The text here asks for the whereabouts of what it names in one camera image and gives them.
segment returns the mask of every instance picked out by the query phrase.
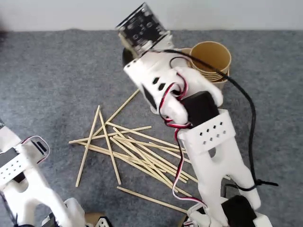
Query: white wall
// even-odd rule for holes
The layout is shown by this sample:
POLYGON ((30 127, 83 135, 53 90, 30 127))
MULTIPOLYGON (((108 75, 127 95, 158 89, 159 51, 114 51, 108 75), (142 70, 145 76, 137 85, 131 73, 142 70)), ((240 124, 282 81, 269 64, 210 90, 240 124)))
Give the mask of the white wall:
MULTIPOLYGON (((107 30, 143 0, 0 0, 13 31, 107 30)), ((303 29, 302 0, 147 0, 167 29, 303 29)))

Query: chopstick pile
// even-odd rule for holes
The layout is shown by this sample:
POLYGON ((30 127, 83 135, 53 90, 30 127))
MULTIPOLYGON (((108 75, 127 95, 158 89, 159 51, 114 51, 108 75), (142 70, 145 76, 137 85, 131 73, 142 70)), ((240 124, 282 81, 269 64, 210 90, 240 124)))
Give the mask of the chopstick pile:
MULTIPOLYGON (((167 176, 171 175, 175 177, 177 172, 177 166, 175 166, 174 164, 172 164, 171 162, 169 162, 168 160, 166 160, 156 152, 152 151, 150 148, 157 148, 162 152, 168 153, 173 157, 180 159, 180 155, 178 154, 180 152, 179 147, 169 142, 148 136, 140 132, 146 129, 150 129, 151 126, 129 129, 111 122, 113 118, 136 96, 138 92, 139 90, 136 90, 106 122, 104 122, 102 113, 100 111, 100 106, 98 106, 90 130, 89 137, 79 140, 69 141, 70 144, 77 143, 85 147, 84 156, 80 165, 80 170, 76 181, 76 187, 78 187, 80 183, 80 178, 82 175, 88 150, 93 150, 95 152, 110 156, 116 174, 117 182, 119 185, 121 185, 121 180, 118 172, 118 167, 115 162, 115 159, 117 158, 128 163, 134 168, 141 170, 145 174, 159 180, 161 183, 165 184, 167 187, 172 189, 173 182, 167 176), (98 117, 102 123, 102 126, 99 129, 97 129, 95 132, 93 132, 95 130, 95 125, 98 117), (106 126, 112 127, 112 129, 115 132, 107 133, 106 126), (143 141, 135 140, 129 134, 135 134, 137 136, 141 136, 145 139, 152 140, 152 142, 150 141, 146 143, 143 141), (90 144, 92 140, 101 139, 101 138, 106 139, 107 148, 101 148, 90 144), (116 144, 120 148, 119 151, 112 150, 111 142, 112 144, 116 144)), ((187 158, 185 158, 184 161, 190 163, 190 160, 188 160, 187 158)), ((188 180, 198 182, 198 180, 195 177, 186 173, 185 171, 181 172, 179 180, 182 181, 183 183, 187 183, 188 180)), ((138 195, 138 193, 130 191, 128 189, 123 189, 121 187, 118 187, 118 189, 133 195, 138 195)), ((175 192, 179 192, 185 196, 191 197, 189 193, 180 189, 179 187, 175 187, 175 192)), ((140 197, 146 199, 147 196, 141 195, 140 197)), ((177 208, 177 210, 179 211, 181 210, 182 212, 184 211, 183 209, 180 208, 177 208)))

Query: brown cup rim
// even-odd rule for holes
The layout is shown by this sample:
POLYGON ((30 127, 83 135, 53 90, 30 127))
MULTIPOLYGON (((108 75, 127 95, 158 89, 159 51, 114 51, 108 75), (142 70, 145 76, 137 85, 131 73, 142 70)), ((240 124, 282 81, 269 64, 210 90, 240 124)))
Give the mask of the brown cup rim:
MULTIPOLYGON (((215 42, 215 41, 204 41, 204 42, 197 43, 193 48, 191 48, 191 51, 190 51, 189 54, 192 55, 192 51, 193 51, 193 49, 194 49, 196 46, 198 46, 198 45, 200 45, 200 44, 205 44, 205 43, 219 44, 221 47, 223 47, 223 48, 227 51, 227 53, 228 53, 228 55, 229 55, 229 62, 228 62, 228 64, 227 64, 227 66, 226 66, 224 69, 222 69, 221 71, 227 70, 227 69, 229 68, 231 62, 232 62, 232 55, 231 55, 230 51, 227 49, 227 47, 224 46, 224 45, 221 44, 221 43, 218 43, 218 42, 215 42)), ((194 69, 199 70, 199 71, 202 72, 202 73, 217 74, 216 72, 209 72, 209 71, 204 71, 204 70, 202 70, 202 69, 199 69, 199 68, 194 64, 194 62, 193 62, 192 59, 190 59, 190 63, 192 64, 192 67, 193 67, 194 69)))

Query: cable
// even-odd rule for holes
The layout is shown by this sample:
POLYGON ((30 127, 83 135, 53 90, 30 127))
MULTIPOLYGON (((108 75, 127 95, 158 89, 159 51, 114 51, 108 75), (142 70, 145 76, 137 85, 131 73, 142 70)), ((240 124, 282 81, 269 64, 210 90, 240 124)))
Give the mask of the cable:
POLYGON ((177 59, 177 58, 185 59, 187 62, 190 63, 190 60, 189 60, 188 58, 185 58, 185 57, 182 57, 182 56, 177 56, 177 57, 172 58, 172 59, 169 61, 169 67, 170 67, 171 69, 173 68, 173 67, 172 67, 172 61, 175 60, 175 59, 177 59))
MULTIPOLYGON (((172 127, 172 128, 175 128, 175 140, 177 141, 178 143, 178 146, 179 146, 179 150, 180 150, 180 162, 179 162, 179 165, 178 165, 178 168, 177 168, 177 172, 176 172, 176 176, 175 176, 175 180, 173 182, 173 186, 172 186, 172 193, 173 193, 173 196, 175 198, 177 198, 178 200, 186 200, 186 201, 194 201, 194 202, 198 202, 198 203, 201 203, 204 207, 207 207, 207 205, 201 201, 200 199, 198 198, 195 198, 195 197, 180 197, 180 196, 177 196, 175 194, 175 187, 177 185, 177 182, 179 180, 179 177, 180 177, 180 174, 181 174, 181 171, 182 171, 182 166, 183 166, 183 163, 184 163, 184 156, 183 156, 183 152, 182 152, 182 149, 181 149, 181 145, 179 143, 179 140, 178 140, 178 132, 180 129, 186 129, 190 126, 190 123, 187 123, 187 124, 175 124, 175 123, 170 123, 168 124, 169 122, 171 122, 172 120, 171 119, 167 119, 167 118, 164 118, 163 115, 161 114, 161 108, 164 104, 164 101, 165 101, 165 98, 167 96, 167 94, 170 92, 170 89, 172 88, 172 86, 175 85, 175 83, 171 83, 167 89, 165 90, 164 94, 163 94, 163 97, 161 99, 161 102, 159 104, 159 115, 160 117, 164 120, 164 123, 166 126, 168 127, 172 127)), ((184 80, 184 89, 180 92, 180 95, 176 98, 176 99, 181 99, 180 97, 184 96, 187 92, 187 89, 188 89, 188 86, 187 86, 187 82, 184 80)))
POLYGON ((7 213, 9 214, 10 220, 13 222, 14 227, 17 227, 18 226, 18 214, 16 215, 16 217, 14 216, 13 212, 11 211, 11 209, 9 207, 9 203, 7 202, 7 200, 5 198, 5 195, 1 191, 0 191, 0 196, 3 200, 5 209, 6 209, 7 213))
POLYGON ((249 96, 249 94, 231 77, 227 76, 225 73, 221 72, 220 70, 218 70, 217 68, 213 67, 212 65, 194 57, 191 56, 187 53, 181 52, 181 51, 176 51, 173 49, 166 49, 166 50, 149 50, 151 52, 165 52, 165 53, 177 53, 177 54, 181 54, 183 56, 186 56, 194 61, 199 62, 200 64, 208 67, 209 69, 215 71, 216 73, 220 74, 224 79, 228 80, 229 82, 231 82, 244 96, 245 98, 248 100, 249 104, 250 104, 250 108, 251 108, 251 124, 250 124, 250 135, 249 135, 249 143, 248 143, 248 153, 249 153, 249 161, 250 161, 250 171, 251 171, 251 175, 254 181, 254 186, 249 188, 249 189, 244 189, 238 186, 239 189, 244 189, 244 190, 253 190, 254 188, 256 188, 259 185, 262 184, 267 184, 267 185, 272 185, 272 186, 279 186, 277 183, 273 183, 273 182, 267 182, 267 181, 262 181, 260 179, 256 178, 256 172, 255 172, 255 166, 254 166, 254 160, 253 160, 253 138, 254 138, 254 132, 255 132, 255 126, 256 126, 256 108, 255 105, 251 99, 251 97, 249 96))
POLYGON ((176 130, 175 130, 175 140, 177 141, 178 146, 179 146, 179 150, 180 150, 180 162, 179 162, 179 165, 178 165, 178 168, 177 168, 176 177, 175 177, 175 180, 174 180, 174 183, 173 183, 173 186, 172 186, 172 194, 173 194, 174 197, 177 198, 178 200, 186 200, 186 201, 198 202, 198 203, 201 203, 203 207, 206 207, 206 208, 207 208, 207 205, 206 205, 202 200, 200 200, 200 199, 197 199, 197 198, 195 198, 195 197, 189 197, 189 196, 180 197, 180 196, 177 196, 176 193, 175 193, 175 187, 176 187, 177 182, 178 182, 178 180, 179 180, 179 177, 180 177, 180 174, 181 174, 181 171, 182 171, 182 166, 183 166, 183 163, 184 163, 183 151, 182 151, 180 142, 179 142, 179 140, 178 140, 178 132, 179 132, 179 131, 180 131, 180 129, 176 129, 176 130))

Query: stacked paper cups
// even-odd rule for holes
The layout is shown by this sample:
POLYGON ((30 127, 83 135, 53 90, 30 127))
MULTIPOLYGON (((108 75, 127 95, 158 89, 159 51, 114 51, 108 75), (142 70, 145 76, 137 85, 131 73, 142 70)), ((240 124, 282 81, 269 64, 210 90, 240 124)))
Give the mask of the stacked paper cups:
MULTIPOLYGON (((191 49, 182 49, 182 51, 203 60, 229 76, 232 56, 229 50, 222 44, 205 41, 198 43, 191 49)), ((222 90, 226 80, 221 75, 193 60, 190 60, 189 66, 198 70, 201 75, 222 90)))

